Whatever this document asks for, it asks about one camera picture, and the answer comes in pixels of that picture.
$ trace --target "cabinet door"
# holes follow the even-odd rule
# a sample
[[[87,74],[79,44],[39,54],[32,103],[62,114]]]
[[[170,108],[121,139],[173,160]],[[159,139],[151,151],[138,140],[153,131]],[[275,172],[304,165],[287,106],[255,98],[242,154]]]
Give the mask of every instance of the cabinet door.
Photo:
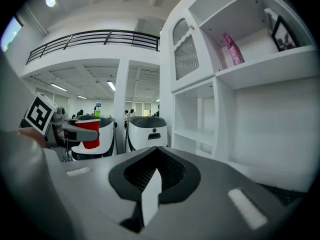
[[[171,92],[215,75],[205,38],[185,9],[169,30]]]

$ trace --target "black railing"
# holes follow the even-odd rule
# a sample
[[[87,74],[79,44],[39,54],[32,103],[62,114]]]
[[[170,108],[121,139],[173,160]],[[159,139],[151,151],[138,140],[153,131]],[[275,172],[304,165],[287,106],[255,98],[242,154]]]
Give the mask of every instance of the black railing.
[[[134,47],[153,49],[158,52],[159,39],[155,35],[129,30],[102,29],[79,32],[60,37],[34,49],[30,52],[26,64],[57,50],[65,50],[66,48],[86,44],[127,44]]]

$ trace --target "pink book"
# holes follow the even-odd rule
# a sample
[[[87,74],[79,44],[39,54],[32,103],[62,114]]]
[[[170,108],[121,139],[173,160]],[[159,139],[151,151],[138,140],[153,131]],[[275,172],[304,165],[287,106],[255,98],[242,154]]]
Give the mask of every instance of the pink book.
[[[242,56],[239,47],[232,40],[232,38],[227,33],[224,33],[222,37],[224,39],[226,47],[230,52],[234,65],[239,65],[241,63],[244,63],[245,62],[244,57]]]

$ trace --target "black picture frame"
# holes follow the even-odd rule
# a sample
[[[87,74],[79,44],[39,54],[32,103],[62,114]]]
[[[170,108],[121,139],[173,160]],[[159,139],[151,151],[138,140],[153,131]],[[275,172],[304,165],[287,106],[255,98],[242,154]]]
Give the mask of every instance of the black picture frame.
[[[279,31],[279,27],[281,25],[284,27],[285,31],[287,32],[287,35],[288,35],[287,40],[289,40],[289,42],[288,41],[283,42],[282,44],[281,44],[282,39],[279,39],[279,38],[277,39],[277,37],[276,37],[276,35],[278,34],[278,31]],[[293,33],[293,31],[291,30],[289,25],[286,23],[284,18],[282,18],[280,15],[278,16],[278,19],[276,20],[271,37],[272,37],[279,52],[300,47],[300,44],[299,44],[297,37],[295,36],[295,34]]]

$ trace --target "white pillar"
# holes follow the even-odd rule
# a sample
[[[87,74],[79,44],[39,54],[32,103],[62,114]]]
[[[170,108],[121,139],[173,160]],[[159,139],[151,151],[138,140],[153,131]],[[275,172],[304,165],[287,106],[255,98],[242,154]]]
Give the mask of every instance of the white pillar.
[[[127,95],[127,82],[129,72],[129,60],[121,59],[116,74],[115,92],[113,100],[113,117],[117,123],[115,129],[116,146],[118,154],[125,152],[125,107]]]

